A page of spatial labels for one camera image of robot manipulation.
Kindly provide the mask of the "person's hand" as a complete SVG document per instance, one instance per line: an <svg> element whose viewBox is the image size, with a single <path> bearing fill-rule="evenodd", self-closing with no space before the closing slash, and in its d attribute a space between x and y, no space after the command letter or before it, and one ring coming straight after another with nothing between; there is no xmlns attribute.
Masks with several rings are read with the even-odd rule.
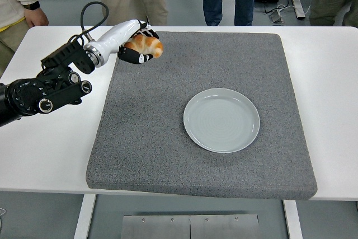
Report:
<svg viewBox="0 0 358 239"><path fill-rule="evenodd" d="M48 18L41 8L37 8L35 10L25 9L24 16L29 28L32 28L34 26L49 25Z"/></svg>

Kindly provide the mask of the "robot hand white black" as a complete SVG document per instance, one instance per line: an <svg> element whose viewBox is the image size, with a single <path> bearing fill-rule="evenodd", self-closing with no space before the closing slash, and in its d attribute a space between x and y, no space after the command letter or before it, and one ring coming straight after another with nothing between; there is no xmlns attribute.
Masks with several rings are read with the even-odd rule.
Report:
<svg viewBox="0 0 358 239"><path fill-rule="evenodd" d="M97 41L85 46L85 51L95 67L107 63L111 54L132 64L143 64L163 54L159 36L147 22L130 20L112 27Z"/></svg>

